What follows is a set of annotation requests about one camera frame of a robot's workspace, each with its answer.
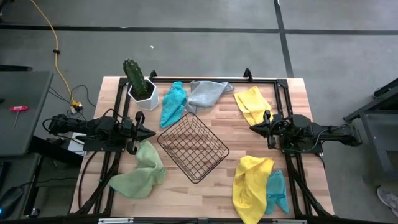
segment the red tool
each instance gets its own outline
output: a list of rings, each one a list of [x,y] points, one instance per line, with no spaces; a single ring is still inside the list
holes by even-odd
[[[12,106],[12,107],[10,107],[10,110],[17,112],[17,117],[15,118],[14,127],[13,127],[13,129],[15,129],[15,125],[17,124],[19,112],[29,110],[29,107],[28,106]]]

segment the light green cloth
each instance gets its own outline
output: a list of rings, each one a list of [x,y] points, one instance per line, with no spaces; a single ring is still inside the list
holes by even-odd
[[[136,169],[127,174],[116,175],[109,181],[115,191],[128,198],[148,196],[152,186],[163,184],[166,177],[163,162],[149,141],[140,143],[136,158]]]

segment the white geometric pot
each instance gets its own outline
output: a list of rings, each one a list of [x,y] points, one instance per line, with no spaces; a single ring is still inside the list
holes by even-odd
[[[134,100],[137,103],[137,105],[140,109],[152,111],[153,109],[155,109],[157,107],[157,105],[159,105],[159,94],[157,92],[157,88],[156,88],[155,84],[153,84],[148,78],[146,78],[145,81],[150,83],[154,87],[154,91],[152,92],[152,95],[150,96],[150,98],[144,99],[144,100],[139,100],[139,101],[134,99],[134,97],[130,93],[132,90],[132,85],[130,86],[128,94],[132,98],[132,100]]]

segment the butcher block tabletop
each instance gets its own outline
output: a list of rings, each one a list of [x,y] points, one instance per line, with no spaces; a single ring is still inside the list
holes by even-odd
[[[99,93],[95,118],[114,107],[120,77],[104,77]],[[302,114],[312,119],[304,80],[301,78],[287,79],[291,104],[294,114]],[[233,93],[258,86],[262,96],[272,106],[272,112],[277,113],[274,86],[270,84],[237,83],[234,90],[222,95],[212,108],[200,110],[196,115],[224,142],[229,148],[229,155],[212,170],[201,182],[193,184],[178,168],[176,163],[157,143],[157,137],[165,131],[160,127],[162,100],[168,92],[171,83],[156,83],[159,91],[160,103],[153,111],[141,110],[145,115],[144,126],[156,132],[156,136],[148,139],[157,149],[167,171],[166,180],[162,185],[155,185],[150,195],[141,199],[125,198],[115,192],[112,217],[209,217],[209,218],[239,218],[232,203],[232,185],[235,168],[239,158],[246,155],[254,157],[268,157],[275,161],[273,171],[281,169],[284,173],[289,203],[289,214],[285,214],[276,206],[272,215],[264,218],[294,218],[290,185],[284,155],[278,150],[269,150],[267,140],[249,129],[248,122],[243,118]],[[183,88],[190,94],[190,84],[184,83]],[[124,88],[119,113],[122,114],[126,90]],[[284,114],[287,114],[283,91],[280,91]],[[139,111],[135,102],[131,101],[129,116],[134,119]],[[85,156],[81,170],[92,152]],[[84,203],[93,193],[100,179],[104,152],[99,152],[88,164],[81,186],[81,201]],[[328,183],[321,160],[313,154],[302,155],[308,188],[312,191],[324,209],[333,213]],[[121,156],[118,174],[125,174],[134,170],[137,165],[135,156],[124,151]],[[303,195],[298,189],[298,200],[301,211],[304,211]],[[104,190],[101,211],[104,209],[109,187]],[[71,212],[78,210],[78,186],[75,189]]]

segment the black wire basket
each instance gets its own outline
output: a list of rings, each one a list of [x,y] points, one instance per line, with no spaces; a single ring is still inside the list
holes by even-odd
[[[157,142],[194,184],[229,154],[225,144],[193,113],[164,131]]]

